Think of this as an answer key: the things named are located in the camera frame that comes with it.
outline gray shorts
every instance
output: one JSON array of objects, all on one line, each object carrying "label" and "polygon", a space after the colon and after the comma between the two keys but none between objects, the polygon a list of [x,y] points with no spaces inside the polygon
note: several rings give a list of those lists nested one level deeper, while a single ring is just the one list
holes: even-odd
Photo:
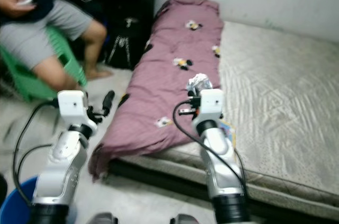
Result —
[{"label": "gray shorts", "polygon": [[76,40],[88,29],[92,20],[76,6],[55,0],[53,9],[40,21],[3,25],[0,28],[0,44],[28,69],[32,69],[55,55],[46,32],[47,25],[57,27],[71,40]]}]

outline bare foot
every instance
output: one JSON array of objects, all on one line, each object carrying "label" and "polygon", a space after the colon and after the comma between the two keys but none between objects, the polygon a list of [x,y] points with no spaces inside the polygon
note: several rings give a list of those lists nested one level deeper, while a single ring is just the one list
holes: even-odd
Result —
[{"label": "bare foot", "polygon": [[91,71],[86,73],[86,78],[88,80],[93,80],[93,79],[98,79],[98,78],[104,78],[104,77],[109,77],[112,76],[113,72],[108,71],[108,70],[103,70],[103,71]]}]

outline hand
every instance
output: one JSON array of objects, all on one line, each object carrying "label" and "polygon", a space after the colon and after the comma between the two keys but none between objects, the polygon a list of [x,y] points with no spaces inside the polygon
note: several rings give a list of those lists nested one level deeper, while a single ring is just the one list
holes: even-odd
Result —
[{"label": "hand", "polygon": [[18,2],[24,0],[0,0],[0,11],[5,15],[18,18],[33,11],[36,5],[18,5]]}]

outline black cable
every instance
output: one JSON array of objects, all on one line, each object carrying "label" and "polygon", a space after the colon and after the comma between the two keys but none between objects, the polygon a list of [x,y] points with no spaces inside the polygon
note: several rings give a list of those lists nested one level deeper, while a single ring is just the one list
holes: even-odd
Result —
[{"label": "black cable", "polygon": [[244,168],[243,160],[241,159],[240,154],[238,153],[237,149],[234,148],[234,152],[237,155],[239,162],[240,162],[240,165],[242,167],[242,177],[243,177],[243,180],[244,180],[244,183],[245,183],[244,191],[245,191],[246,197],[248,197],[247,186],[246,186],[245,168]]},{"label": "black cable", "polygon": [[203,144],[202,142],[200,142],[199,139],[196,139],[194,136],[190,135],[187,131],[185,131],[184,128],[182,128],[178,122],[177,122],[177,119],[176,119],[176,111],[178,110],[178,108],[181,106],[181,105],[184,105],[184,104],[190,104],[191,102],[190,101],[182,101],[180,102],[177,106],[175,106],[174,110],[173,110],[173,122],[174,124],[177,126],[177,128],[182,132],[184,133],[186,136],[188,136],[190,139],[192,139],[193,141],[197,142],[202,148],[204,148],[205,150],[209,151],[210,153],[212,153],[218,160],[220,160],[225,166],[227,166],[231,171],[232,173],[234,173],[234,175],[237,177],[237,179],[240,181],[242,187],[244,188],[244,194],[245,194],[245,197],[247,197],[247,188],[246,188],[246,182],[244,179],[242,179],[234,170],[233,168],[226,162],[224,161],[215,151],[213,151],[211,148],[209,148],[208,146],[206,146],[205,144]]},{"label": "black cable", "polygon": [[27,128],[29,127],[29,125],[31,124],[32,122],[32,119],[34,118],[34,116],[36,115],[36,113],[44,106],[48,106],[48,105],[53,105],[53,102],[43,102],[41,104],[39,104],[38,106],[36,106],[31,114],[31,116],[29,117],[25,127],[22,129],[21,133],[20,133],[20,136],[16,142],[16,145],[15,145],[15,148],[14,148],[14,154],[13,154],[13,163],[12,163],[12,176],[13,176],[13,181],[14,181],[14,184],[15,184],[15,187],[17,189],[17,191],[19,192],[20,196],[22,197],[22,199],[26,202],[26,204],[30,207],[32,204],[31,204],[31,201],[28,199],[28,197],[24,194],[23,190],[22,190],[22,187],[20,185],[20,182],[19,182],[19,177],[17,175],[17,172],[16,172],[16,155],[17,155],[17,152],[19,151],[19,147],[20,147],[20,143],[21,143],[21,140],[25,134],[25,132],[27,131]]},{"label": "black cable", "polygon": [[52,144],[46,144],[46,145],[35,146],[35,147],[29,149],[29,150],[21,157],[21,159],[20,159],[20,161],[19,161],[19,166],[17,167],[17,171],[16,171],[16,173],[17,173],[17,179],[18,179],[19,181],[20,181],[20,171],[21,171],[21,167],[22,167],[22,164],[24,163],[25,159],[27,158],[27,156],[28,156],[31,152],[35,151],[35,150],[38,150],[38,149],[44,148],[44,147],[51,147],[51,146],[52,146]]}]

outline leg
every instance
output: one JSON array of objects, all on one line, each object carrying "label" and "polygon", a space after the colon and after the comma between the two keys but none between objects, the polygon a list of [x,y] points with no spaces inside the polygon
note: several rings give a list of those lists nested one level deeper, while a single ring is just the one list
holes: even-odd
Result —
[{"label": "leg", "polygon": [[57,92],[81,90],[79,84],[65,72],[56,56],[51,56],[37,64],[33,68],[33,72]]},{"label": "leg", "polygon": [[1,27],[0,42],[16,59],[55,91],[80,88],[64,71],[54,55],[44,21],[4,25]]},{"label": "leg", "polygon": [[48,14],[47,20],[61,29],[71,40],[82,37],[85,41],[84,69],[88,79],[111,75],[108,71],[99,72],[96,69],[97,59],[106,38],[106,29],[102,24],[63,0],[55,0],[54,8]]},{"label": "leg", "polygon": [[109,71],[97,71],[96,62],[99,57],[102,44],[106,38],[106,28],[99,22],[93,20],[90,27],[82,34],[85,41],[85,73],[88,79],[107,77]]}]

